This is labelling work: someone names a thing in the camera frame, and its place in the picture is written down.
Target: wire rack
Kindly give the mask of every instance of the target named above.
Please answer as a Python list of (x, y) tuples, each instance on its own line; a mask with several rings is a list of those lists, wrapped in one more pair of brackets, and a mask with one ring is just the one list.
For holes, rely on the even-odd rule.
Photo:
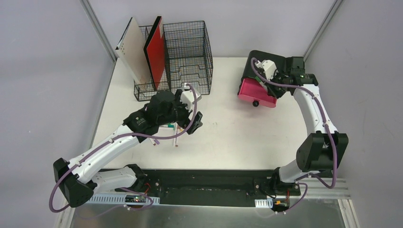
[[(141, 26), (147, 39), (152, 26)], [(210, 94), (213, 62), (207, 28), (204, 21), (164, 24), (165, 70), (154, 90), (152, 81), (134, 85), (138, 101), (147, 101), (160, 90), (183, 88), (189, 82), (202, 95)]]

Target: red folder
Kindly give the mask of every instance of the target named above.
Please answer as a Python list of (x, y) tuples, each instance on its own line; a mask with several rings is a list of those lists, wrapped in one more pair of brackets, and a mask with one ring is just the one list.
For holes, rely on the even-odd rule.
[(150, 68), (154, 89), (157, 90), (165, 68), (164, 33), (161, 16), (157, 17), (151, 28), (150, 35), (145, 42), (144, 53)]

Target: tabletop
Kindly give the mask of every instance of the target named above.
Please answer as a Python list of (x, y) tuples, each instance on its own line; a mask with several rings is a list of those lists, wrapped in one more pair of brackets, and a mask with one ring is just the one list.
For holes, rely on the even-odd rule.
[[(290, 93), (280, 98), (275, 108), (253, 107), (240, 100), (237, 92), (246, 61), (247, 58), (213, 58), (211, 93), (198, 102), (203, 126), (192, 135), (180, 136), (178, 147), (172, 140), (160, 140), (157, 146), (145, 140), (105, 168), (138, 164), (143, 169), (267, 170), (294, 160), (307, 137), (299, 106)], [(145, 103), (134, 97), (133, 79), (118, 59), (94, 143), (106, 138)], [(156, 135), (173, 133), (164, 129)]]

